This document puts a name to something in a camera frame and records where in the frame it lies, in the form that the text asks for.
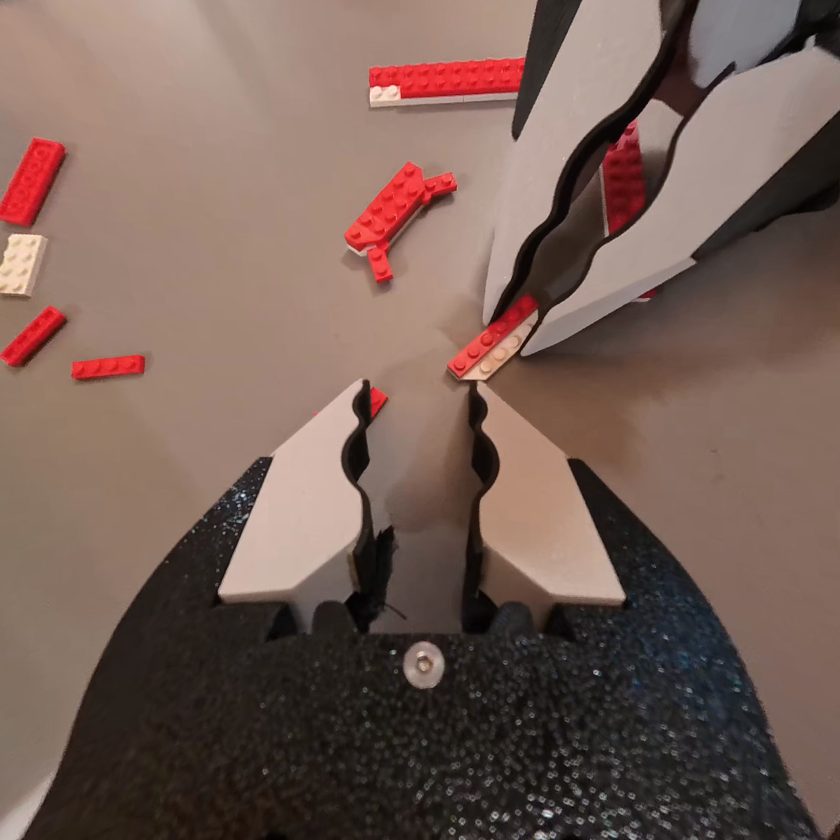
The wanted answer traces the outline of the wide red lego plate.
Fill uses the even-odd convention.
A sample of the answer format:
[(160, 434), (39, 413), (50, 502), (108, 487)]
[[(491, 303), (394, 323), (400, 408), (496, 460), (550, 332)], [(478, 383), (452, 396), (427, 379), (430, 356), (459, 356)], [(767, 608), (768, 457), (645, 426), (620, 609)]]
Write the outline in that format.
[(1, 202), (1, 221), (31, 227), (67, 156), (64, 144), (33, 138)]

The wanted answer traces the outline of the red and white lego wedge assembly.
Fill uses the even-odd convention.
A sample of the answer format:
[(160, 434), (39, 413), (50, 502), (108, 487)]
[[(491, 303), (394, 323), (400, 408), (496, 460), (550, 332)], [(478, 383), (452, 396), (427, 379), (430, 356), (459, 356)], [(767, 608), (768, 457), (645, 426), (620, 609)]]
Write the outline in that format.
[(523, 295), (448, 362), (449, 373), (460, 382), (487, 381), (522, 350), (538, 320), (538, 302)]

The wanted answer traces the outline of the long red lego plate assembly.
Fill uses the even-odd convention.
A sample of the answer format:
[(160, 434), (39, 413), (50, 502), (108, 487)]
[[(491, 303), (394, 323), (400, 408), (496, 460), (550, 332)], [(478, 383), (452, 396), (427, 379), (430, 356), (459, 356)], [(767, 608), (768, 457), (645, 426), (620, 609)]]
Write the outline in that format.
[(610, 237), (621, 232), (644, 210), (646, 185), (636, 120), (609, 145), (599, 175), (604, 233)]

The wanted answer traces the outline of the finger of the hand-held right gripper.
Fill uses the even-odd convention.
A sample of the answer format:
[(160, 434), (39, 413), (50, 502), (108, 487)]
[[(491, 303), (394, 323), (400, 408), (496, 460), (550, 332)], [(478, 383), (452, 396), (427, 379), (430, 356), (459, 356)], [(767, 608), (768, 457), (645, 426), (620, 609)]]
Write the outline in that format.
[(653, 97), (674, 52), (674, 2), (537, 2), (500, 184), (484, 323), (513, 303), (590, 161)]
[[(685, 75), (673, 80), (671, 101), (679, 87), (685, 110), (665, 157), (664, 169), (644, 210), (621, 232), (606, 237), (586, 258), (568, 290), (548, 291), (540, 316), (522, 346), (522, 356), (546, 351), (685, 273), (705, 256), (699, 248), (838, 114), (838, 57), (816, 46), (766, 64), (732, 62), (720, 72), (703, 73), (697, 86), (686, 59), (699, 3), (688, 25)], [(771, 2), (770, 22), (739, 46), (732, 28), (711, 24), (723, 47), (718, 58), (757, 58), (756, 46), (771, 46), (769, 35), (783, 35), (794, 22), (793, 2)], [(724, 13), (726, 24), (748, 31), (744, 12)]]

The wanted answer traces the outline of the narrow red lego plate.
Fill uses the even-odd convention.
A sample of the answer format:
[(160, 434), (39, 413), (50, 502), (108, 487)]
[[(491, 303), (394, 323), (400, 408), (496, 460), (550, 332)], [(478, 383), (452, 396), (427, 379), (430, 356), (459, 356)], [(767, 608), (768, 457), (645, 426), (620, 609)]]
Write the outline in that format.
[(113, 377), (141, 375), (145, 370), (145, 357), (141, 354), (119, 357), (79, 360), (71, 364), (71, 378), (86, 382)]
[(66, 315), (47, 306), (1, 352), (2, 361), (13, 368), (26, 364), (67, 323)]

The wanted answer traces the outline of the small red lego plate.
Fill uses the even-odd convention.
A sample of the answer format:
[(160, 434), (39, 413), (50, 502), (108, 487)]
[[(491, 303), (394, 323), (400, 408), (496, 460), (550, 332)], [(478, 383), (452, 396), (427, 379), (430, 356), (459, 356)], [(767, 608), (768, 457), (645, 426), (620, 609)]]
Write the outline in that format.
[[(369, 408), (364, 407), (367, 404), (364, 401), (361, 408), (354, 407), (359, 396), (370, 398)], [(364, 423), (370, 424), (387, 400), (387, 395), (373, 386), (370, 381), (359, 379), (345, 388), (331, 403), (317, 413), (315, 418), (319, 422), (323, 421), (327, 425), (336, 427), (339, 425), (356, 427), (361, 422), (361, 417), (367, 417)]]

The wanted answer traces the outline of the red lego wing assembly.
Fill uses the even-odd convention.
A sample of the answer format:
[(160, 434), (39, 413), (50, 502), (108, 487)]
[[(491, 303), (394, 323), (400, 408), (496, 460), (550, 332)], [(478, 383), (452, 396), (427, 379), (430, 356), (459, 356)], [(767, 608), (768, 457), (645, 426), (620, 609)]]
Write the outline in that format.
[(393, 279), (392, 241), (428, 204), (457, 189), (454, 173), (426, 178), (420, 166), (407, 162), (345, 231), (345, 244), (367, 259), (374, 281), (385, 284)]

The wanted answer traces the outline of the long red and white lego assembly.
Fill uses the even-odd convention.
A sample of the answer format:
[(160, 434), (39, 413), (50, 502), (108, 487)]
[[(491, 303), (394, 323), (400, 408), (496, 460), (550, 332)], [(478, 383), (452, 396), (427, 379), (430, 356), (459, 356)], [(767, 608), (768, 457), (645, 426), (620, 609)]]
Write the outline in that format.
[(514, 100), (525, 61), (516, 57), (373, 66), (369, 70), (369, 105), (388, 109)]

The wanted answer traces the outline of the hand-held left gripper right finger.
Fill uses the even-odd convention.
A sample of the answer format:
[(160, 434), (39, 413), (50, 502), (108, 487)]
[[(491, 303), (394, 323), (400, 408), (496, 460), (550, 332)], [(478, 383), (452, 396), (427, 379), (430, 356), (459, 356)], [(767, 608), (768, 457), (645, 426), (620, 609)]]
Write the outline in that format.
[(621, 607), (624, 589), (564, 451), (485, 383), (468, 393), (471, 502), (461, 622), (486, 632), (506, 603), (538, 630), (557, 606)]

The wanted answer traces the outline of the white lego plate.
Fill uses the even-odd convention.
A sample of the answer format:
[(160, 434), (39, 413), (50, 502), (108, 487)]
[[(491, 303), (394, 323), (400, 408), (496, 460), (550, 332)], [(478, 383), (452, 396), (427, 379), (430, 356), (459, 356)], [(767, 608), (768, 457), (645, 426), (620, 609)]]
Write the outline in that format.
[(41, 234), (10, 234), (1, 265), (1, 295), (31, 298), (49, 240)]

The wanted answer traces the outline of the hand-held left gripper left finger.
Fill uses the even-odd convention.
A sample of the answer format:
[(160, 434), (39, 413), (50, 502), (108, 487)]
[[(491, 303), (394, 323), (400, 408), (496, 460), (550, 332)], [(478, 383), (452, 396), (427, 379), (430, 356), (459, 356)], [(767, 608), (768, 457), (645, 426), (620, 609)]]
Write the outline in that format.
[(360, 632), (370, 629), (385, 606), (394, 537), (375, 533), (360, 486), (371, 398), (369, 381), (353, 382), (273, 452), (221, 602), (284, 602), (303, 632), (321, 603), (338, 602)]

